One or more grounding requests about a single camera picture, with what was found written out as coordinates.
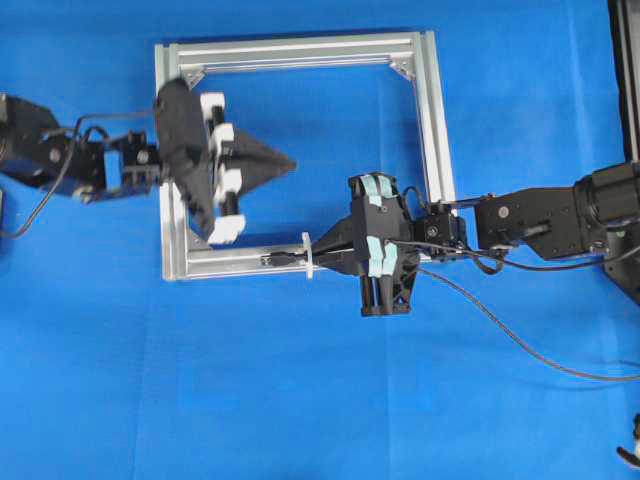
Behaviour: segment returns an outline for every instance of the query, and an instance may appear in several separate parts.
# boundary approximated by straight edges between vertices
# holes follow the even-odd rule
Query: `cable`
[[[500,273],[502,271],[502,268],[504,267],[504,262],[502,261],[502,257],[495,258],[495,262],[496,262],[495,268],[491,268],[488,265],[485,265],[480,261],[478,257],[472,256],[471,260],[473,261],[473,264],[476,267],[478,267],[482,273],[485,273],[486,275],[496,275]]]
[[[82,140],[80,141],[80,145],[84,145],[85,143],[87,143],[87,141],[89,141],[91,132],[93,132],[94,130],[100,134],[103,142],[109,141],[110,139],[109,134],[104,128],[102,128],[100,125],[91,125],[89,128],[87,128],[84,131],[84,134],[82,135]]]
[[[444,283],[446,286],[453,288],[455,291],[463,295],[467,300],[473,303],[476,307],[480,309],[482,313],[484,313],[493,323],[495,323],[504,333],[506,333],[511,340],[513,340],[520,348],[522,348],[525,352],[531,355],[536,360],[542,362],[547,367],[553,368],[555,370],[559,370],[567,375],[572,375],[574,377],[586,379],[586,380],[595,380],[597,382],[607,382],[607,383],[629,383],[629,382],[637,382],[640,381],[640,375],[629,375],[625,377],[609,377],[606,375],[594,375],[591,373],[581,372],[579,370],[574,370],[572,368],[563,367],[562,365],[558,365],[552,360],[544,357],[540,353],[536,352],[533,348],[527,345],[520,337],[518,337],[515,333],[513,333],[509,327],[507,327],[504,323],[502,323],[498,318],[491,313],[491,311],[485,307],[480,300],[474,297],[472,294],[467,292],[464,288],[456,285],[451,280],[448,280],[440,275],[430,272],[428,270],[424,270],[422,268],[418,268],[418,271],[435,279],[441,283]]]
[[[422,208],[422,210],[426,211],[427,210],[427,204],[424,203],[424,199],[422,197],[422,193],[420,192],[420,190],[418,190],[414,186],[407,187],[402,192],[402,199],[404,200],[405,205],[407,205],[407,195],[409,194],[409,192],[413,192],[413,193],[416,194],[416,197],[418,198],[418,204],[420,205],[420,208]]]
[[[153,109],[142,110],[138,112],[128,112],[128,113],[104,113],[104,114],[91,113],[91,114],[83,115],[79,117],[73,129],[73,134],[71,135],[71,142],[67,147],[67,153],[64,159],[64,163],[60,168],[60,172],[58,173],[58,176],[53,181],[51,188],[49,188],[49,191],[47,191],[47,194],[40,201],[38,206],[33,210],[31,215],[29,215],[29,218],[27,218],[27,221],[24,223],[24,225],[22,225],[22,227],[20,227],[15,232],[5,232],[3,230],[0,230],[0,237],[19,238],[22,235],[24,235],[29,230],[29,228],[31,227],[35,219],[38,217],[42,209],[47,205],[47,203],[49,202],[49,199],[56,192],[56,190],[62,183],[62,180],[64,179],[64,176],[66,175],[67,170],[69,170],[69,167],[71,166],[71,159],[73,158],[73,152],[75,151],[75,148],[76,148],[78,133],[80,131],[80,125],[82,124],[83,121],[88,119],[105,119],[106,120],[106,119],[117,119],[117,118],[143,117],[151,113],[153,113]]]
[[[452,251],[452,252],[461,252],[464,253],[466,255],[470,255],[473,257],[477,257],[477,258],[488,258],[490,260],[496,260],[496,257],[486,254],[486,253],[482,253],[482,252],[476,252],[474,250],[471,250],[469,248],[465,248],[465,247],[449,247],[449,246],[445,246],[445,245],[438,245],[437,243],[429,243],[429,242],[404,242],[401,240],[394,240],[393,243],[398,244],[398,245],[413,245],[416,247],[428,247],[428,248],[438,248],[441,250],[448,250],[448,251]],[[500,261],[502,263],[504,263],[505,265],[509,265],[511,267],[514,268],[519,268],[521,270],[527,270],[529,272],[563,272],[566,270],[577,270],[579,268],[585,268],[585,267],[592,267],[595,265],[605,265],[608,263],[615,263],[615,262],[621,262],[622,260],[625,260],[629,257],[634,256],[636,253],[640,252],[640,245],[637,245],[635,247],[633,247],[631,250],[627,250],[624,253],[621,253],[620,255],[616,255],[615,257],[611,257],[611,258],[601,258],[598,260],[592,260],[589,262],[583,262],[583,263],[573,263],[571,265],[561,265],[561,266],[557,266],[557,267],[535,267],[533,265],[524,265],[522,263],[517,263],[517,262],[511,262],[509,260],[505,260],[504,258],[500,258]]]

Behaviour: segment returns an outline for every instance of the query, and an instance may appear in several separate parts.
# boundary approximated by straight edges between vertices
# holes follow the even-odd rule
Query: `white plastic part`
[[[246,225],[247,221],[244,215],[217,217],[213,233],[209,237],[208,243],[220,245],[235,242]]]
[[[224,165],[221,165],[218,176],[220,180],[213,198],[216,203],[221,203],[224,202],[227,193],[238,193],[242,188],[242,171],[239,168],[227,170]]]
[[[213,118],[213,107],[222,107],[224,110],[224,93],[203,93],[200,95],[200,106],[205,120]]]
[[[209,151],[214,152],[216,156],[220,156],[222,152],[222,142],[233,142],[233,125],[230,123],[221,123],[216,125],[209,138]]]
[[[302,247],[307,252],[307,263],[305,265],[307,269],[307,278],[311,280],[313,278],[313,253],[311,253],[311,237],[309,232],[302,232]]]

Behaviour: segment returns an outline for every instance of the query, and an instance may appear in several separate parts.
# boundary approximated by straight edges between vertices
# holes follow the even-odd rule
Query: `blue cloth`
[[[0,91],[71,124],[150,105],[157,42],[398,29],[436,32],[459,198],[570,185],[622,161],[602,0],[4,0]],[[230,120],[298,161],[242,200],[247,243],[317,237],[347,212],[348,176],[420,183],[411,88],[390,69],[199,88],[225,91]],[[4,227],[16,227],[41,194],[0,187]],[[638,307],[598,269],[433,268],[561,363],[637,368]],[[90,207],[54,198],[23,239],[0,241],[0,287],[4,479],[633,475],[614,449],[630,446],[637,386],[544,368],[422,277],[414,313],[369,319],[358,282],[331,272],[164,283],[157,193]]]

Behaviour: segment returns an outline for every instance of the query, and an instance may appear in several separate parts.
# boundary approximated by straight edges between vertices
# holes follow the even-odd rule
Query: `bolt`
[[[591,247],[589,247],[589,250],[591,250],[591,252],[597,252],[602,250],[603,248],[604,248],[604,242],[601,242],[600,240],[598,240],[591,244]]]
[[[148,161],[149,161],[149,152],[147,152],[146,150],[140,150],[138,152],[138,163],[141,163],[142,165],[144,165]]]
[[[49,160],[51,160],[52,163],[58,163],[60,161],[60,158],[62,158],[62,154],[57,148],[52,148],[49,151]]]

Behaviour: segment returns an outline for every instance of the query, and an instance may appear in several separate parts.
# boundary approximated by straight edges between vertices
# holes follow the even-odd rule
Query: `square aluminum frame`
[[[155,46],[156,91],[178,76],[183,76],[193,87],[204,75],[213,73],[371,64],[388,64],[413,83],[429,200],[455,200],[433,32]],[[168,281],[307,270],[306,261],[302,260],[286,267],[265,265],[261,261],[264,255],[274,251],[302,252],[302,244],[212,249],[189,228],[187,209],[171,181],[160,187],[160,222],[162,276]]]

